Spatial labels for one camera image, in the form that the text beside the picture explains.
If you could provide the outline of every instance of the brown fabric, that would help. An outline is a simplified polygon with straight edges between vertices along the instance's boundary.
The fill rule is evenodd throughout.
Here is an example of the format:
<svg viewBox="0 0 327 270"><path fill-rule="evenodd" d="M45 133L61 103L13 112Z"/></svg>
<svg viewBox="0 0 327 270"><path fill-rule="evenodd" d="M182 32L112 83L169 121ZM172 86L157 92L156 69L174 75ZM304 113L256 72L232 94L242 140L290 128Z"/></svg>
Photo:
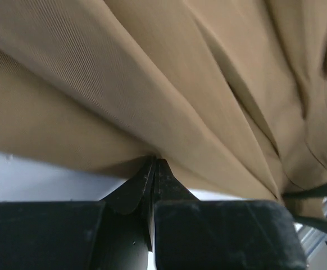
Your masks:
<svg viewBox="0 0 327 270"><path fill-rule="evenodd" d="M0 0L0 150L120 176L157 154L254 199L323 184L327 3Z"/></svg>

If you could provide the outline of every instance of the clothing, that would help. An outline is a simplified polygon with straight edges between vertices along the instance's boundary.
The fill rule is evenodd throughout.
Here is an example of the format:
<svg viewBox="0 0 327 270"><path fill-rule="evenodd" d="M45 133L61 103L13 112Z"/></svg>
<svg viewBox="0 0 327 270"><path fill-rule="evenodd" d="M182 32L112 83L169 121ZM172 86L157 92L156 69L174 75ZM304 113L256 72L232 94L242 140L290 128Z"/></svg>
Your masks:
<svg viewBox="0 0 327 270"><path fill-rule="evenodd" d="M278 202L327 183L327 0L0 0L0 151L126 177L160 155Z"/></svg>

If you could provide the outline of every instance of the tan cloth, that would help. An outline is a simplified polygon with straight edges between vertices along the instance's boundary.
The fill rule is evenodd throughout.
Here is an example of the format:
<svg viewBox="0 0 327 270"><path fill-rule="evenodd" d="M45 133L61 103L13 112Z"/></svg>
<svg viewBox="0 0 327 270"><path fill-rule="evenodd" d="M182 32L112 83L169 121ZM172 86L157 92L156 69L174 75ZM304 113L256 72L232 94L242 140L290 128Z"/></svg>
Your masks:
<svg viewBox="0 0 327 270"><path fill-rule="evenodd" d="M319 186L327 1L0 0L0 151L124 176L162 155L253 199Z"/></svg>

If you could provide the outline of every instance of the garment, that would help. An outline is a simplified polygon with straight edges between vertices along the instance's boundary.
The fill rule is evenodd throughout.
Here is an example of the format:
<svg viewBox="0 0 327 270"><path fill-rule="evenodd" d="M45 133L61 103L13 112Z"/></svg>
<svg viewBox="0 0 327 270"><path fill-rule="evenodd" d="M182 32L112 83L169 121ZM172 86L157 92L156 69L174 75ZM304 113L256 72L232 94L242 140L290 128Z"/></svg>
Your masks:
<svg viewBox="0 0 327 270"><path fill-rule="evenodd" d="M327 1L0 0L0 151L283 203L327 182Z"/></svg>

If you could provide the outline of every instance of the khaki pants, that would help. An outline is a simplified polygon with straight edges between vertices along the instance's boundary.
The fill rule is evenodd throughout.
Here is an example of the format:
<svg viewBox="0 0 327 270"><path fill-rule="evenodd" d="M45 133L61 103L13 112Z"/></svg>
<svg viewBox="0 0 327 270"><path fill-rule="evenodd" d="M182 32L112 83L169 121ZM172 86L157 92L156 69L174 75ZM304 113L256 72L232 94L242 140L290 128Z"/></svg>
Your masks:
<svg viewBox="0 0 327 270"><path fill-rule="evenodd" d="M127 177L155 154L278 202L327 183L327 0L0 0L0 151Z"/></svg>

